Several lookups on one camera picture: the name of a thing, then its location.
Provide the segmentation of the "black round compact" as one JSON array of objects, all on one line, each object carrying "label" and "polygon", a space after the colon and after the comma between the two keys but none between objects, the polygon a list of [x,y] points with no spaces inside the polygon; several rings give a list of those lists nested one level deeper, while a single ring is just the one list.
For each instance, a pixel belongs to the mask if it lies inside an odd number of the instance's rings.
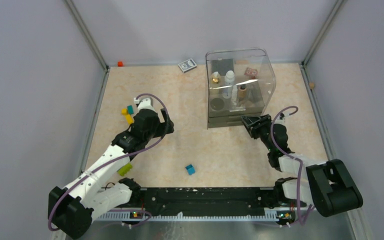
[{"label": "black round compact", "polygon": [[209,102],[209,106],[210,108],[213,110],[213,111],[221,111],[224,109],[225,107],[225,101],[221,98],[213,98],[210,102]]}]

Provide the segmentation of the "clear acrylic makeup organizer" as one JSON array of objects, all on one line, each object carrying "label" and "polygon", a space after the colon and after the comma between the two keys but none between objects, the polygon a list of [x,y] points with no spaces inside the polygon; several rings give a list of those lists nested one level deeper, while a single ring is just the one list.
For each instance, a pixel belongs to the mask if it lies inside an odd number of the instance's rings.
[{"label": "clear acrylic makeup organizer", "polygon": [[205,67],[208,128],[238,126],[242,116],[258,117],[266,111],[276,76],[265,49],[209,51]]}]

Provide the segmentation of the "white squeeze bottle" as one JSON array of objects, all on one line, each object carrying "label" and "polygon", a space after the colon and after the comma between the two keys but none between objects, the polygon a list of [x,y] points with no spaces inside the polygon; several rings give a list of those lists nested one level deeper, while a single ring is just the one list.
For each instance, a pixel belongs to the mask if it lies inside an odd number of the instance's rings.
[{"label": "white squeeze bottle", "polygon": [[232,97],[233,87],[235,85],[235,73],[233,70],[226,72],[224,76],[224,86],[222,96],[225,99],[230,99]]}]

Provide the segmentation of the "clear pump bottle gold collar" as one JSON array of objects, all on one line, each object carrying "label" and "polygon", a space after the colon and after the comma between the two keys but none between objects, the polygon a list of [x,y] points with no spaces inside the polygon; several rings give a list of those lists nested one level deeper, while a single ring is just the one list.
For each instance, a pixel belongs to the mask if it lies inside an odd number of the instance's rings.
[{"label": "clear pump bottle gold collar", "polygon": [[221,75],[218,71],[215,71],[211,74],[211,83],[213,85],[218,85],[221,81]]}]

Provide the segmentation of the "blue toy brick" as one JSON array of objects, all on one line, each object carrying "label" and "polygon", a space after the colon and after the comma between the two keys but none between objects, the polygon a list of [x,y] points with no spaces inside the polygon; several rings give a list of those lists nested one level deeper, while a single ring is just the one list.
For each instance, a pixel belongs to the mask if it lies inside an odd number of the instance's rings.
[{"label": "blue toy brick", "polygon": [[187,171],[187,174],[189,176],[193,175],[196,173],[196,170],[195,170],[195,167],[192,165],[192,164],[189,164],[185,167],[186,171]]}]

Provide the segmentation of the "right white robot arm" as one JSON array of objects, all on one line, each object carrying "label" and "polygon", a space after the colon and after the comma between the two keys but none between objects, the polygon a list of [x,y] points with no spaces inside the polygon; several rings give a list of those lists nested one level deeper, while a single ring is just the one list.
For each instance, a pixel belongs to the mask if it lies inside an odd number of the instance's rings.
[{"label": "right white robot arm", "polygon": [[268,149],[267,158],[272,168],[294,177],[281,183],[273,192],[279,206],[292,200],[312,205],[323,217],[331,217],[361,208],[364,204],[355,181],[340,159],[321,162],[293,152],[284,117],[242,116],[241,122],[253,139],[259,139]]}]

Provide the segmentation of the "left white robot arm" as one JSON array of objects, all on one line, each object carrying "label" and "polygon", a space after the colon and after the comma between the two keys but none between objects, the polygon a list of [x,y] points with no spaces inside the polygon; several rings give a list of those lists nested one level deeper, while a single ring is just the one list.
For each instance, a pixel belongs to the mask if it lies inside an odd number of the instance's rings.
[{"label": "left white robot arm", "polygon": [[139,191],[125,183],[116,183],[104,191],[101,187],[138,154],[154,148],[173,133],[174,123],[164,102],[154,94],[141,93],[133,101],[138,110],[133,123],[117,134],[95,163],[75,180],[50,191],[50,231],[62,231],[73,240],[79,239],[103,214],[122,204],[134,207],[140,202]]}]

